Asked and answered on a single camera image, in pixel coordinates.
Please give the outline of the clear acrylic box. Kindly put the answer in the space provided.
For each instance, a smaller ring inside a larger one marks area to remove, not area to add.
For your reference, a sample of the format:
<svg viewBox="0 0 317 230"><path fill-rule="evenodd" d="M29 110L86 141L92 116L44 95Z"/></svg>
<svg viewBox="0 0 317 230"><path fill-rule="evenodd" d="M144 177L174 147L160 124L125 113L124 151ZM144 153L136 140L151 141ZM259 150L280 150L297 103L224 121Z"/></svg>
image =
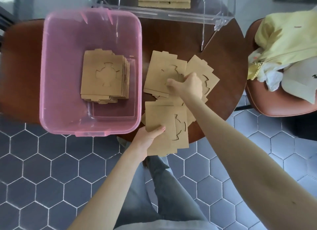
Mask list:
<svg viewBox="0 0 317 230"><path fill-rule="evenodd" d="M236 0L191 0L190 9L139 7L138 0L89 0L89 3L95 8L129 11L139 18L203 24L201 52L210 41L205 36L205 25L213 25L214 31L219 31L236 12Z"/></svg>

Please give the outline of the person's grey jeans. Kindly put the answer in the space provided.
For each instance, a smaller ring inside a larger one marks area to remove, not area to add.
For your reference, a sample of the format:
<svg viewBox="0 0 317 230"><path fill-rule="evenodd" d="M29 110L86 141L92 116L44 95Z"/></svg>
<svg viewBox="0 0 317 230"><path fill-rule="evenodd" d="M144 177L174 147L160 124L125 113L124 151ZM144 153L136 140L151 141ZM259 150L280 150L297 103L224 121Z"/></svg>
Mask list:
<svg viewBox="0 0 317 230"><path fill-rule="evenodd" d="M150 156L148 163L158 200L158 211L152 207L145 186L144 167L140 163L114 229L126 224L156 220L208 221L198 204L174 176L167 157Z"/></svg>

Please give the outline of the yellow zip jacket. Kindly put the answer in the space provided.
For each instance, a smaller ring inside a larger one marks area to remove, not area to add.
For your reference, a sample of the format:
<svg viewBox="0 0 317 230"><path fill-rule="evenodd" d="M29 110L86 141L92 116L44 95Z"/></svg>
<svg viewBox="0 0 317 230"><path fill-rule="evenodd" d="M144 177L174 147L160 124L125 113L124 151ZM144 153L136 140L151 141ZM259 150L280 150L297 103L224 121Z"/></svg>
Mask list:
<svg viewBox="0 0 317 230"><path fill-rule="evenodd" d="M260 75L265 64L292 64L317 56L317 10L267 15L260 23L255 43L263 49L249 65L248 80Z"/></svg>

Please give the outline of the person's right hand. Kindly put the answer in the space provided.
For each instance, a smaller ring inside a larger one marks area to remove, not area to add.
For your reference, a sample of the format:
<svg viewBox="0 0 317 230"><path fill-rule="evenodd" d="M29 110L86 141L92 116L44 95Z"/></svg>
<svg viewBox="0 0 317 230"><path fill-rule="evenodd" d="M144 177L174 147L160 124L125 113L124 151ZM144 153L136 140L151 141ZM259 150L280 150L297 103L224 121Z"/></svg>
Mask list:
<svg viewBox="0 0 317 230"><path fill-rule="evenodd" d="M188 100L191 98L202 100L203 88L200 78L196 75L196 72L192 72L185 76L185 94L172 94L180 97L182 100Z"/></svg>

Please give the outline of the pink plastic bin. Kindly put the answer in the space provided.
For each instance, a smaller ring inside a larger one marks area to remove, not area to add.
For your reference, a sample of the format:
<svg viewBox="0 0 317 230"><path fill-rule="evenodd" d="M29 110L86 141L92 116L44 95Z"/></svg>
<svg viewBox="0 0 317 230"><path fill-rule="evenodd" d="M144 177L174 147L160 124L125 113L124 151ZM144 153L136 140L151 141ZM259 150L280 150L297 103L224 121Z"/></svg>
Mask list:
<svg viewBox="0 0 317 230"><path fill-rule="evenodd" d="M129 99L98 104L81 99L86 50L111 50L130 63ZM63 9L44 21L39 119L61 135L109 136L134 131L141 122L142 28L136 15L107 8Z"/></svg>

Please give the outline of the person's grey shirt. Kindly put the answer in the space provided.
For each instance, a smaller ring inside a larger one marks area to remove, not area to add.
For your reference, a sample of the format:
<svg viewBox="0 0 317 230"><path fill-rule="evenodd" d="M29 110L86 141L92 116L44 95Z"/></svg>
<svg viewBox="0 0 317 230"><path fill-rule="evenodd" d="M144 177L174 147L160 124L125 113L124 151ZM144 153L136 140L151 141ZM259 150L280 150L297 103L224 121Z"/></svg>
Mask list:
<svg viewBox="0 0 317 230"><path fill-rule="evenodd" d="M122 225L114 230L219 230L215 224L202 220L156 220L146 223Z"/></svg>

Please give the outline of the white plastic bag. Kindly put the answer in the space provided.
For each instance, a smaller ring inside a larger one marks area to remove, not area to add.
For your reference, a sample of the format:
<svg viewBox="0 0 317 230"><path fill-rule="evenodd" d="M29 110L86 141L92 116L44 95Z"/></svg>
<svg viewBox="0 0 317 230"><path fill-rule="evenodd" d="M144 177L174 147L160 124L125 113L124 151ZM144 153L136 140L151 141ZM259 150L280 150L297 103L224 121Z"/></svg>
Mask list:
<svg viewBox="0 0 317 230"><path fill-rule="evenodd" d="M257 48L248 57L248 79L265 82L270 92L276 91L283 78L281 70L288 65L274 62L258 61L263 48Z"/></svg>

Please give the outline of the brown cardboard sheet with cutout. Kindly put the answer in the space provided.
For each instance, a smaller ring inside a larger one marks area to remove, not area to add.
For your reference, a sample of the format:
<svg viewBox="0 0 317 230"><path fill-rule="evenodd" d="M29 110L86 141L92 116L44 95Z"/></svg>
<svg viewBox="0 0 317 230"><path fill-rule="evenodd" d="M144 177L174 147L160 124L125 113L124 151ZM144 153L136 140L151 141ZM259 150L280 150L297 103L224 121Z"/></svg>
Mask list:
<svg viewBox="0 0 317 230"><path fill-rule="evenodd" d="M177 55L168 52L153 51L144 84L144 92L155 97L168 98L167 79L184 81L187 61L177 59Z"/></svg>
<svg viewBox="0 0 317 230"><path fill-rule="evenodd" d="M188 148L189 140L186 107L174 106L173 113L175 117L176 139L172 140L172 145L177 149Z"/></svg>
<svg viewBox="0 0 317 230"><path fill-rule="evenodd" d="M214 69L205 60L194 55L187 63L185 76L192 72L200 78L203 88L203 101L207 102L207 96L219 82L219 78L213 74Z"/></svg>

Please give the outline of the person's left hand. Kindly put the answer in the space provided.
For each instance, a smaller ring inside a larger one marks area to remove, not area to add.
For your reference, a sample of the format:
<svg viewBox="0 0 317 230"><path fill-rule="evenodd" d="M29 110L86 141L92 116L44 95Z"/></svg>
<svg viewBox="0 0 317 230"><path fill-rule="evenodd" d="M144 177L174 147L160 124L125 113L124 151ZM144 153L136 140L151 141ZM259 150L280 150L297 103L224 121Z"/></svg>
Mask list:
<svg viewBox="0 0 317 230"><path fill-rule="evenodd" d="M147 150L153 141L154 139L148 137L146 127L141 127L127 150L141 162L147 157Z"/></svg>

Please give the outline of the white printed cloth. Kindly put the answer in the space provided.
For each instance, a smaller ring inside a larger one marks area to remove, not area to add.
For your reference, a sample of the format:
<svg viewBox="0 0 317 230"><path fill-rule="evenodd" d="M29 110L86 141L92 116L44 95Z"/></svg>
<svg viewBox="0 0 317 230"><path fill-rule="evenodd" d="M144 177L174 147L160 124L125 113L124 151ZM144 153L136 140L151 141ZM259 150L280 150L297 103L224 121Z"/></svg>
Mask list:
<svg viewBox="0 0 317 230"><path fill-rule="evenodd" d="M315 104L317 91L317 56L293 64L283 73L283 90Z"/></svg>

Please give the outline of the stack of die-cut cardboard pieces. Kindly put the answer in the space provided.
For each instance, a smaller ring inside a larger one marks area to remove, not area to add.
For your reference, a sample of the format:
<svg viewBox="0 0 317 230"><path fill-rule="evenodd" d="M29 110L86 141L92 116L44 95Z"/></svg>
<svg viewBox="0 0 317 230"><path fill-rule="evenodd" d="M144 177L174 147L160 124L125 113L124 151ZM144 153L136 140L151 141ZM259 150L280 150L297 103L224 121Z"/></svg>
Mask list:
<svg viewBox="0 0 317 230"><path fill-rule="evenodd" d="M98 104L129 99L130 63L111 50L87 50L83 57L81 99Z"/></svg>

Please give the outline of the person's right forearm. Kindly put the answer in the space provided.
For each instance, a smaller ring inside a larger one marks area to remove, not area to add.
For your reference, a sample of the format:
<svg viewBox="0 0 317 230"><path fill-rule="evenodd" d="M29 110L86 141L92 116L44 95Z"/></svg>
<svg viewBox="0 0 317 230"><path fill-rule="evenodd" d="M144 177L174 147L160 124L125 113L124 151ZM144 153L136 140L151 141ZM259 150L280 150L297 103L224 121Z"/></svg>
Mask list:
<svg viewBox="0 0 317 230"><path fill-rule="evenodd" d="M317 199L196 95L181 97L246 205L270 230L317 230Z"/></svg>

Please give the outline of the person's left forearm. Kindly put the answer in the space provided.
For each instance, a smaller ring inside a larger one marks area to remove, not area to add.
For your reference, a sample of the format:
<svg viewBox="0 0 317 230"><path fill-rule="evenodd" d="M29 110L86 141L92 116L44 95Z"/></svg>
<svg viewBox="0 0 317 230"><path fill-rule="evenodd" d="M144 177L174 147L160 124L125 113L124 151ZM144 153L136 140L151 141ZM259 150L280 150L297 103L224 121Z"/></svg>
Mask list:
<svg viewBox="0 0 317 230"><path fill-rule="evenodd" d="M67 230L113 230L145 148L130 145Z"/></svg>

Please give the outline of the plain brown cardboard sheet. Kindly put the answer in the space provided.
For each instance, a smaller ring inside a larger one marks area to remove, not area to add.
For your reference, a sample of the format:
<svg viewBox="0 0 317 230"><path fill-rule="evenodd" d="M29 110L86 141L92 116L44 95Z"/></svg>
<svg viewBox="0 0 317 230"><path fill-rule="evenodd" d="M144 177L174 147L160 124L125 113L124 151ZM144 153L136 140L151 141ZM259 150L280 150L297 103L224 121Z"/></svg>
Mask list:
<svg viewBox="0 0 317 230"><path fill-rule="evenodd" d="M148 156L166 156L177 153L174 140L176 140L176 124L172 106L158 105L158 102L145 102L145 126L148 132L160 126L165 131L157 136L147 150Z"/></svg>

